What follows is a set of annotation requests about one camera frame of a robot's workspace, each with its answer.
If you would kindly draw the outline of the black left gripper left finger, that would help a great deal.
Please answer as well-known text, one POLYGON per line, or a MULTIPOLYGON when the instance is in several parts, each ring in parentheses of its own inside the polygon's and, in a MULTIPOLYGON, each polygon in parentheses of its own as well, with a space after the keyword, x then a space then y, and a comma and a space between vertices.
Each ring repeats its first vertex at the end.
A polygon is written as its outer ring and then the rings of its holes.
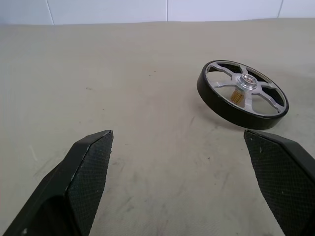
POLYGON ((88 135, 39 183, 6 236, 87 236, 104 192, 113 131, 88 135))

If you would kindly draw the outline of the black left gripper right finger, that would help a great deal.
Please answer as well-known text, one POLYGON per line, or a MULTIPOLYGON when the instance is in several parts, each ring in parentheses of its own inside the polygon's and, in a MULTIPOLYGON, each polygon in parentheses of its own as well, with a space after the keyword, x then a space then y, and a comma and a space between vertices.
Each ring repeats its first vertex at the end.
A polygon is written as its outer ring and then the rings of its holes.
POLYGON ((260 191, 286 236, 315 234, 315 160, 297 142, 245 130, 260 191))

